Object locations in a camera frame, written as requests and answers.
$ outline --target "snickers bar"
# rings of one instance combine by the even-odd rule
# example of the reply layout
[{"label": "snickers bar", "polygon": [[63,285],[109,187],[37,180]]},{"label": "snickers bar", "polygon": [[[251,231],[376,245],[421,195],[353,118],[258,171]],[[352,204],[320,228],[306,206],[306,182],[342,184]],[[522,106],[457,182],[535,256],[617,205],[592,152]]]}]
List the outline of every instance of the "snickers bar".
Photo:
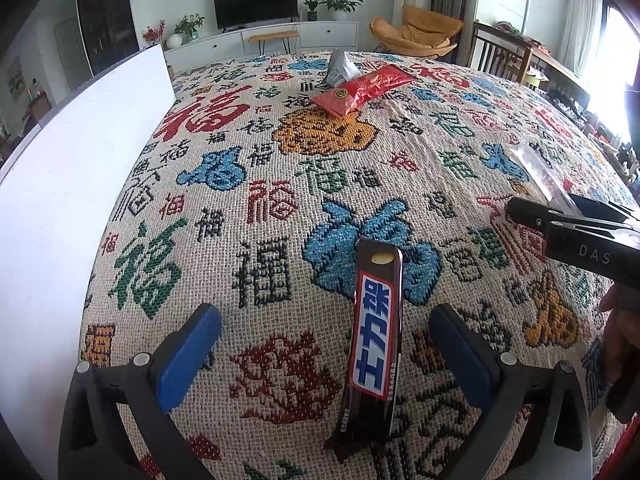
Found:
[{"label": "snickers bar", "polygon": [[353,332],[338,422],[324,444],[342,462],[389,441],[402,332],[402,253],[391,244],[358,242]]}]

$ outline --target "bedspread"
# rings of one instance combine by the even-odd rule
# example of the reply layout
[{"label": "bedspread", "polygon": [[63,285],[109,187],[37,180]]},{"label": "bedspread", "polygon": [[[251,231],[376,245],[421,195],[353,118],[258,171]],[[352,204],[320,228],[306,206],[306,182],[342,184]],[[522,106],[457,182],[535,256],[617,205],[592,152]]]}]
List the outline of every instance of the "bedspread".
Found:
[{"label": "bedspread", "polygon": [[[171,417],[216,478],[434,478],[479,416],[428,332],[430,309],[447,302],[525,364],[574,364],[598,466],[620,431],[598,407],[606,319],[596,307],[610,282],[549,260],[536,232],[506,218],[512,196],[543,200],[511,149],[532,146],[577,194],[635,206],[630,193],[538,95],[459,66],[352,53],[364,73],[395,63],[417,79],[330,118],[309,101],[325,90],[329,54],[175,79],[175,105],[105,229],[79,358],[124,364],[215,304],[222,336]],[[339,464],[322,445],[342,398],[360,236],[411,262],[402,363],[393,441]],[[121,414],[142,467],[160,478],[128,408]]]}]

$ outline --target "white vase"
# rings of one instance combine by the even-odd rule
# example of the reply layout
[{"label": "white vase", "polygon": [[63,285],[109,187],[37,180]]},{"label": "white vase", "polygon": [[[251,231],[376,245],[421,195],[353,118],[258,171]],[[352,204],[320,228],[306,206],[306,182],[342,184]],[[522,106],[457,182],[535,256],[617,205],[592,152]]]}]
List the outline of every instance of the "white vase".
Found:
[{"label": "white vase", "polygon": [[166,46],[168,48],[178,48],[179,46],[181,46],[181,44],[182,44],[181,34],[174,34],[170,36],[168,40],[166,40]]},{"label": "white vase", "polygon": [[334,22],[346,22],[349,19],[349,13],[342,9],[332,10],[330,16]]}]

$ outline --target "white cabinet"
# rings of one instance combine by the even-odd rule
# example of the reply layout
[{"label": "white cabinet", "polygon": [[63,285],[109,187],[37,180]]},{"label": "white cabinet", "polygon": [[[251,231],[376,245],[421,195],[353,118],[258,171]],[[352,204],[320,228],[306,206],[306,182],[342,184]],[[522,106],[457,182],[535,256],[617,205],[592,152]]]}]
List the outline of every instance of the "white cabinet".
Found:
[{"label": "white cabinet", "polygon": [[183,72],[193,66],[188,48],[174,48],[164,53],[166,63],[174,67],[174,73]]},{"label": "white cabinet", "polygon": [[352,22],[305,22],[300,23],[300,46],[302,48],[351,46],[356,47],[358,24]]},{"label": "white cabinet", "polygon": [[202,66],[217,61],[244,56],[240,32],[221,34],[206,40],[199,40],[187,46],[191,51],[193,66]]},{"label": "white cabinet", "polygon": [[[244,28],[210,38],[193,40],[178,48],[167,50],[164,57],[167,64],[174,67],[175,73],[217,61],[243,59],[258,54],[258,44],[249,43],[251,36],[283,30],[296,30],[300,35],[298,38],[289,39],[292,52],[331,50],[335,47],[356,50],[358,45],[357,22],[296,22]],[[265,47],[266,52],[284,51],[282,40],[269,40]]]}]

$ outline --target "orange chair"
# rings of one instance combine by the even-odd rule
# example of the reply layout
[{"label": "orange chair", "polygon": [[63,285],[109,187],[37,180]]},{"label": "orange chair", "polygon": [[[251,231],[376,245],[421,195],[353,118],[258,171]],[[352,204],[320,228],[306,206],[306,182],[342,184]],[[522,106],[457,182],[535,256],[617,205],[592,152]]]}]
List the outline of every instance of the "orange chair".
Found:
[{"label": "orange chair", "polygon": [[371,21],[371,32],[392,52],[402,56],[436,59],[458,46],[450,38],[462,30],[463,23],[444,14],[423,10],[412,5],[402,6],[400,29],[383,18]]}]

